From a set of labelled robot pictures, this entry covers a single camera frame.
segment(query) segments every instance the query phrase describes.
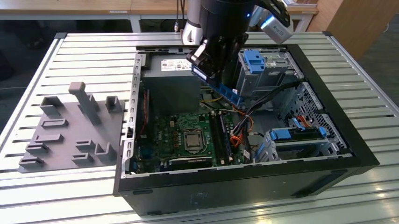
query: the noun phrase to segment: slotted aluminum table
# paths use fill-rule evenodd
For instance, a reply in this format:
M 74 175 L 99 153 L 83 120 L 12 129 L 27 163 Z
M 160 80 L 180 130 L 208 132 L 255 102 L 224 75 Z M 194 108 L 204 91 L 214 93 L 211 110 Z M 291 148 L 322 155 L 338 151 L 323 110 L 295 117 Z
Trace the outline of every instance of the slotted aluminum table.
M 274 43 L 251 33 L 248 43 Z M 68 34 L 55 39 L 0 136 L 0 223 L 390 223 L 399 217 L 399 110 L 334 37 L 299 33 L 299 44 L 359 130 L 380 166 L 318 196 L 140 218 L 112 196 L 115 166 L 18 172 L 40 120 L 39 103 L 63 102 L 74 81 L 86 82 L 96 100 L 118 95 L 128 108 L 134 57 L 139 45 L 179 45 L 170 33 Z

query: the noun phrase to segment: cpu socket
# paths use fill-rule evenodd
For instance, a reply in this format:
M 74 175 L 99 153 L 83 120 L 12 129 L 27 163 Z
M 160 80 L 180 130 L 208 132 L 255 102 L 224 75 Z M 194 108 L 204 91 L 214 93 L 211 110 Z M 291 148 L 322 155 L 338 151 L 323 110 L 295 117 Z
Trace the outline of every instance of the cpu socket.
M 183 132 L 184 136 L 184 150 L 191 154 L 196 154 L 203 149 L 203 137 L 202 129 L 186 129 Z

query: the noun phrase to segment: table leg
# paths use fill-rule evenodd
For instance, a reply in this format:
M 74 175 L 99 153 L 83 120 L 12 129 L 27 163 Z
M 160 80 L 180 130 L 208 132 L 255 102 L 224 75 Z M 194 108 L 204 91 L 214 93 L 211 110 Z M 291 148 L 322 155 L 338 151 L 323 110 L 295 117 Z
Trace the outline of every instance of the table leg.
M 131 20 L 134 33 L 140 33 L 142 32 L 140 19 L 142 19 L 140 15 L 130 15 L 130 20 Z
M 310 26 L 314 14 L 302 14 L 302 19 L 298 23 L 295 32 L 306 32 L 307 27 Z

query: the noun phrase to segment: green circuit board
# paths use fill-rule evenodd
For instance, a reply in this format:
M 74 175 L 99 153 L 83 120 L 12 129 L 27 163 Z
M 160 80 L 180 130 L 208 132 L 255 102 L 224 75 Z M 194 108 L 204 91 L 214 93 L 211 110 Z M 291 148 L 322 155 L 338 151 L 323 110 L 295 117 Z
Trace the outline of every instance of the green circuit board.
M 227 131 L 234 128 L 232 116 L 223 115 Z M 200 140 L 198 150 L 188 150 L 188 138 L 191 133 L 199 133 Z M 179 114 L 175 116 L 156 117 L 154 125 L 152 148 L 142 150 L 143 170 L 146 172 L 159 172 L 158 164 L 171 158 L 211 157 L 212 166 L 219 166 L 216 152 L 212 142 L 210 114 Z M 242 162 L 242 154 L 234 156 L 231 164 Z

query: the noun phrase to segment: motherboard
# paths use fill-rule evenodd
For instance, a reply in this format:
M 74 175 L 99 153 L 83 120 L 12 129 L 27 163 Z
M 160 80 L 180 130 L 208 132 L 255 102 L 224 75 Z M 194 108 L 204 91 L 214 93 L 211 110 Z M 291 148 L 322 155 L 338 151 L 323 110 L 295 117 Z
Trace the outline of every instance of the motherboard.
M 230 113 L 178 114 L 155 118 L 151 144 L 140 147 L 139 169 L 160 172 L 240 164 L 232 153 Z

